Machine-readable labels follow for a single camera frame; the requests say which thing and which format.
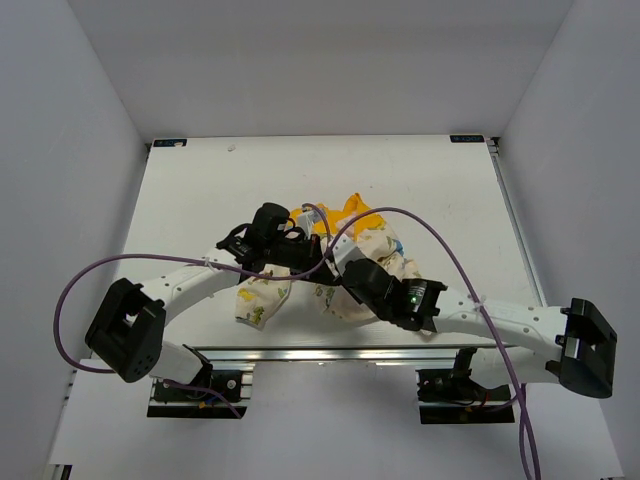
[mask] white tabletop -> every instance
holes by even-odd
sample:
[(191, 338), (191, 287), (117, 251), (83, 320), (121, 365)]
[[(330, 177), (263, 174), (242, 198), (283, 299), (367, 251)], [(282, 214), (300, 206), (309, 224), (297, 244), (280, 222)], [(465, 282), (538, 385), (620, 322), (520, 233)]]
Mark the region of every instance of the white tabletop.
[[(486, 145), (445, 136), (189, 139), (186, 147), (154, 148), (126, 250), (199, 257), (265, 201), (340, 208), (354, 192), (431, 222), (481, 293), (533, 302)], [(463, 288), (420, 227), (387, 218), (423, 276)], [(131, 261), (120, 274), (140, 281), (172, 268)], [(384, 322), (353, 327), (301, 316), (303, 294), (259, 332), (234, 321), (234, 294), (188, 310), (166, 338), (217, 346), (424, 342)], [(485, 341), (441, 335), (426, 345), (478, 342)], [(420, 425), (411, 367), (258, 364), (241, 421), (146, 418), (150, 388), (148, 378), (125, 384), (78, 373), (50, 461), (72, 464), (72, 480), (524, 478), (517, 425)], [(528, 403), (544, 478), (621, 474), (597, 400), (534, 385)]]
[[(484, 143), (448, 136), (189, 139), (152, 148), (125, 250), (200, 257), (266, 201), (289, 209), (322, 202), (342, 209), (359, 192), (372, 207), (408, 209), (450, 243), (480, 293), (532, 304), (518, 244)], [(424, 278), (464, 290), (440, 245), (422, 227), (385, 215)], [(177, 268), (124, 262), (120, 276), (142, 281)], [(235, 289), (207, 299), (165, 331), (176, 343), (218, 347), (491, 345), (461, 334), (422, 334), (376, 321), (354, 325), (321, 315), (312, 285), (299, 282), (263, 331), (234, 319)]]

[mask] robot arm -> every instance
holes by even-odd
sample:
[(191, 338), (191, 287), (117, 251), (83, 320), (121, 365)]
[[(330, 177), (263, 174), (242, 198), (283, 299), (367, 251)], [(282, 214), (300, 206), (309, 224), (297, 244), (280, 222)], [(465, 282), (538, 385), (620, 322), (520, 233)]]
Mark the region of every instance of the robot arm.
[[(209, 259), (251, 272), (260, 272), (266, 263), (286, 266), (293, 275), (309, 271), (325, 258), (319, 237), (311, 234), (319, 218), (307, 212), (299, 218), (299, 227), (285, 230), (288, 217), (283, 207), (263, 205), (253, 222), (234, 229), (208, 253)], [(347, 237), (339, 239), (331, 253), (321, 268), (300, 280), (341, 285), (378, 318), (406, 330), (493, 338), (478, 305), (467, 295), (437, 281), (400, 281), (366, 258)], [(207, 379), (208, 362), (188, 347), (163, 342), (163, 329), (187, 308), (243, 279), (236, 272), (188, 265), (138, 285), (118, 280), (107, 292), (85, 341), (127, 382), (149, 374), (199, 385)], [(582, 395), (611, 396), (617, 337), (593, 304), (573, 299), (570, 308), (493, 300), (483, 305), (502, 340), (518, 347), (510, 349), (510, 356), (524, 375), (522, 381), (556, 381)], [(461, 361), (452, 371), (456, 376), (485, 387), (507, 383), (498, 352), (471, 350), (463, 349), (465, 355), (459, 355)]]

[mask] purple cable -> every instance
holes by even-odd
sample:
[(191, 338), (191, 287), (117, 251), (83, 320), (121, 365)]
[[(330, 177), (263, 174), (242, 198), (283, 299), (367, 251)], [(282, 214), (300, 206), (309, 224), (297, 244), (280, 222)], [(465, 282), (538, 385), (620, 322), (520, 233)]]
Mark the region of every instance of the purple cable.
[[(525, 387), (526, 385), (522, 384), (522, 387), (520, 388), (520, 392), (522, 392), (522, 396), (526, 400), (527, 389)], [(524, 428), (525, 428), (525, 424), (522, 421), (522, 410), (520, 410), (520, 424), (518, 425), (518, 447), (520, 448), (520, 458), (523, 459), (522, 468), (524, 469), (524, 474), (527, 478), (531, 478), (531, 471), (529, 470), (529, 465), (527, 463), (527, 452), (524, 448)], [(540, 472), (534, 471), (535, 475), (539, 475), (539, 473)]]
[[(317, 209), (317, 211), (320, 212), (320, 216), (323, 218), (323, 220), (326, 220), (324, 214), (320, 211), (320, 209)], [(60, 295), (60, 298), (58, 300), (58, 304), (56, 305), (56, 310), (55, 310), (55, 314), (54, 314), (54, 322), (53, 322), (53, 334), (54, 334), (54, 340), (55, 340), (55, 343), (56, 343), (56, 348), (58, 349), (58, 352), (60, 353), (60, 355), (67, 361), (67, 363), (69, 363), (70, 365), (72, 365), (73, 367), (75, 367), (75, 368), (77, 368), (79, 370), (84, 370), (84, 371), (93, 372), (93, 373), (113, 373), (111, 370), (98, 369), (98, 368), (92, 368), (92, 367), (85, 367), (84, 365), (80, 364), (79, 362), (77, 362), (76, 360), (72, 359), (67, 354), (67, 352), (64, 350), (64, 347), (62, 346), (62, 342), (60, 341), (60, 314), (61, 314), (61, 311), (62, 311), (62, 305), (64, 304), (64, 300), (66, 299), (67, 295), (69, 294), (69, 291), (71, 290), (71, 288), (78, 282), (78, 280), (80, 280), (80, 278), (82, 278), (84, 275), (86, 275), (89, 271), (93, 270), (94, 268), (99, 267), (100, 265), (104, 265), (105, 263), (114, 262), (114, 261), (118, 261), (118, 260), (124, 260), (124, 259), (128, 259), (128, 258), (143, 258), (143, 259), (151, 259), (151, 260), (166, 260), (166, 261), (171, 261), (171, 262), (187, 263), (187, 264), (193, 264), (193, 265), (198, 265), (198, 266), (210, 266), (210, 267), (213, 267), (213, 268), (218, 268), (218, 269), (221, 269), (221, 270), (228, 270), (228, 271), (244, 274), (244, 275), (255, 277), (255, 278), (261, 278), (261, 279), (265, 279), (265, 280), (275, 280), (275, 281), (280, 281), (280, 280), (300, 280), (300, 279), (303, 279), (303, 278), (309, 276), (311, 273), (314, 273), (315, 271), (317, 271), (319, 268), (322, 267), (324, 261), (330, 256), (331, 252), (333, 251), (333, 248), (337, 244), (339, 238), (342, 235), (344, 235), (344, 233), (347, 231), (347, 229), (351, 225), (353, 225), (355, 222), (357, 222), (358, 220), (360, 220), (363, 217), (366, 217), (368, 215), (372, 215), (374, 213), (380, 213), (380, 212), (394, 212), (394, 213), (399, 213), (401, 215), (405, 215), (405, 216), (407, 216), (409, 218), (412, 218), (413, 220), (418, 222), (420, 225), (422, 225), (424, 228), (426, 228), (436, 238), (436, 240), (438, 241), (438, 243), (440, 243), (442, 248), (444, 248), (444, 250), (447, 252), (447, 254), (449, 255), (449, 258), (451, 259), (451, 261), (455, 265), (456, 269), (458, 270), (458, 273), (462, 277), (462, 280), (464, 281), (467, 289), (469, 290), (469, 294), (471, 295), (472, 300), (474, 301), (474, 303), (479, 305), (478, 310), (479, 310), (480, 314), (482, 315), (482, 317), (484, 318), (484, 320), (486, 321), (487, 327), (489, 328), (489, 331), (491, 332), (491, 335), (493, 336), (493, 338), (496, 341), (496, 347), (498, 348), (498, 351), (502, 355), (502, 359), (504, 360), (505, 366), (507, 368), (507, 372), (509, 373), (509, 378), (511, 380), (511, 383), (514, 386), (514, 389), (515, 389), (515, 392), (516, 392), (516, 399), (517, 399), (518, 403), (520, 404), (520, 422), (522, 424), (521, 428), (526, 429), (526, 431), (527, 431), (527, 437), (528, 437), (529, 445), (530, 445), (530, 448), (531, 448), (531, 456), (533, 458), (534, 475), (535, 475), (535, 479), (539, 480), (541, 478), (540, 477), (540, 461), (539, 461), (539, 458), (538, 458), (538, 449), (537, 449), (536, 441), (535, 441), (535, 438), (534, 438), (534, 435), (533, 435), (533, 426), (531, 425), (531, 419), (529, 417), (529, 412), (527, 410), (526, 399), (525, 399), (525, 396), (523, 395), (522, 390), (520, 388), (518, 377), (516, 375), (515, 368), (513, 367), (513, 364), (511, 363), (511, 360), (509, 358), (509, 354), (507, 353), (507, 350), (506, 350), (505, 346), (502, 344), (502, 340), (500, 339), (500, 333), (498, 332), (498, 329), (494, 325), (493, 320), (491, 320), (491, 316), (489, 315), (489, 312), (487, 311), (485, 306), (482, 304), (478, 293), (476, 292), (475, 288), (473, 287), (473, 284), (471, 283), (471, 280), (469, 279), (469, 276), (467, 275), (466, 271), (464, 270), (464, 268), (460, 264), (460, 261), (458, 260), (458, 258), (453, 253), (453, 250), (451, 250), (451, 248), (449, 247), (447, 242), (445, 242), (444, 238), (442, 238), (442, 236), (431, 225), (429, 225), (427, 222), (422, 220), (420, 217), (418, 217), (417, 215), (415, 215), (415, 214), (413, 214), (413, 213), (411, 213), (411, 212), (409, 212), (407, 210), (403, 210), (401, 208), (379, 207), (379, 208), (371, 209), (371, 210), (369, 210), (367, 212), (361, 213), (361, 214), (356, 215), (355, 217), (351, 218), (345, 225), (343, 225), (343, 227), (340, 229), (340, 231), (337, 233), (337, 235), (333, 238), (333, 240), (331, 241), (331, 243), (329, 244), (329, 246), (325, 250), (325, 253), (324, 253), (323, 257), (318, 262), (318, 264), (315, 267), (313, 267), (311, 270), (309, 270), (307, 272), (302, 272), (302, 273), (299, 273), (299, 274), (296, 274), (296, 275), (289, 275), (289, 276), (284, 276), (284, 277), (271, 277), (271, 276), (263, 275), (263, 274), (260, 274), (260, 273), (249, 272), (247, 270), (243, 270), (243, 269), (238, 268), (238, 267), (232, 267), (230, 265), (223, 265), (223, 264), (214, 263), (214, 262), (207, 263), (202, 259), (192, 259), (192, 258), (185, 258), (185, 257), (174, 257), (174, 256), (169, 256), (169, 255), (154, 255), (154, 254), (144, 254), (144, 253), (141, 253), (141, 254), (132, 253), (132, 254), (114, 255), (112, 257), (108, 257), (108, 258), (104, 258), (102, 260), (99, 260), (99, 261), (97, 261), (97, 262), (85, 267), (78, 274), (76, 274), (71, 279), (71, 281), (67, 284), (67, 286), (62, 291), (62, 294)], [(530, 475), (530, 472), (529, 472), (529, 469), (528, 469), (528, 466), (527, 466), (527, 458), (526, 458), (526, 455), (523, 455), (523, 452), (524, 452), (524, 438), (523, 438), (523, 441), (521, 442), (520, 451), (521, 451), (520, 457), (521, 457), (521, 460), (522, 460), (523, 468), (525, 469), (525, 475), (527, 476), (527, 479), (530, 480), (531, 479), (531, 475)]]
[[(516, 399), (518, 400), (518, 403), (520, 404), (520, 422), (521, 422), (521, 424), (523, 424), (522, 428), (526, 429), (526, 431), (527, 431), (527, 437), (529, 439), (529, 446), (531, 448), (531, 457), (533, 459), (533, 469), (534, 469), (535, 479), (536, 480), (540, 480), (540, 478), (541, 478), (540, 475), (541, 474), (540, 474), (540, 459), (538, 457), (538, 447), (536, 445), (536, 440), (535, 440), (535, 437), (533, 435), (533, 426), (531, 425), (531, 419), (529, 417), (529, 411), (527, 410), (526, 399), (525, 399), (525, 396), (522, 394), (522, 390), (520, 388), (520, 382), (518, 381), (518, 376), (516, 375), (515, 368), (513, 366), (513, 363), (511, 363), (511, 359), (509, 358), (509, 354), (507, 353), (507, 349), (502, 344), (502, 340), (500, 339), (500, 333), (498, 332), (498, 329), (494, 325), (493, 320), (491, 320), (491, 316), (489, 315), (489, 312), (487, 311), (487, 309), (485, 308), (484, 304), (480, 300), (480, 296), (478, 295), (478, 293), (476, 292), (476, 289), (474, 288), (473, 284), (471, 283), (471, 280), (469, 279), (469, 276), (467, 275), (467, 272), (464, 270), (464, 268), (460, 264), (460, 261), (458, 260), (456, 255), (453, 253), (453, 250), (451, 250), (451, 247), (449, 247), (449, 245), (444, 240), (444, 238), (442, 238), (442, 236), (431, 225), (429, 225), (427, 222), (422, 220), (420, 217), (418, 217), (417, 215), (415, 215), (415, 214), (413, 214), (413, 213), (411, 213), (411, 212), (409, 212), (407, 210), (403, 210), (401, 208), (395, 208), (395, 207), (379, 207), (379, 208), (373, 208), (373, 209), (371, 209), (371, 210), (369, 210), (369, 211), (367, 211), (365, 213), (361, 213), (360, 215), (356, 215), (351, 220), (349, 220), (340, 229), (340, 231), (335, 236), (335, 238), (333, 239), (333, 242), (331, 242), (331, 245), (329, 246), (329, 248), (327, 250), (332, 250), (333, 249), (333, 247), (337, 243), (338, 238), (340, 238), (340, 236), (342, 234), (344, 234), (344, 232), (347, 230), (347, 228), (349, 228), (353, 223), (355, 223), (356, 221), (358, 221), (362, 217), (365, 217), (367, 215), (371, 215), (371, 214), (374, 214), (374, 213), (378, 213), (378, 212), (395, 212), (395, 213), (400, 213), (401, 215), (405, 215), (405, 216), (407, 216), (409, 218), (412, 218), (413, 220), (418, 222), (420, 225), (422, 225), (424, 228), (426, 228), (431, 233), (431, 235), (433, 235), (436, 238), (438, 243), (440, 243), (442, 248), (444, 248), (444, 250), (449, 255), (449, 258), (451, 259), (451, 261), (455, 265), (456, 269), (458, 270), (458, 273), (462, 277), (462, 280), (464, 281), (464, 284), (466, 285), (467, 290), (469, 290), (469, 294), (471, 295), (471, 299), (473, 300), (473, 302), (475, 304), (477, 304), (479, 306), (478, 310), (479, 310), (480, 314), (482, 315), (482, 317), (484, 318), (485, 322), (487, 322), (487, 327), (489, 328), (489, 331), (491, 332), (491, 335), (493, 336), (494, 340), (496, 341), (496, 347), (498, 348), (498, 351), (502, 355), (502, 359), (504, 360), (505, 367), (507, 368), (507, 372), (509, 373), (509, 379), (511, 380), (511, 383), (513, 384), (513, 388), (515, 389)], [(522, 442), (520, 451), (521, 451), (520, 459), (522, 461), (522, 466), (523, 466), (523, 468), (525, 470), (525, 475), (527, 476), (527, 479), (530, 480), (531, 479), (531, 475), (530, 475), (530, 472), (529, 472), (529, 468), (527, 466), (527, 457), (526, 457), (526, 455), (522, 454), (522, 452), (524, 452), (524, 441)]]
[(227, 400), (226, 398), (224, 398), (221, 394), (219, 394), (218, 392), (216, 392), (215, 390), (213, 390), (212, 388), (207, 388), (207, 387), (192, 387), (191, 385), (185, 385), (184, 383), (178, 383), (175, 380), (163, 380), (162, 383), (166, 383), (167, 385), (169, 385), (170, 387), (173, 388), (180, 388), (182, 390), (190, 390), (192, 392), (205, 392), (205, 393), (210, 393), (211, 395), (213, 395), (214, 397), (220, 399), (227, 407), (229, 407), (229, 410), (231, 410), (231, 412), (238, 418), (242, 418), (242, 415), (240, 415), (240, 413), (238, 412), (238, 410), (236, 410), (236, 408), (231, 404), (231, 402), (229, 400)]

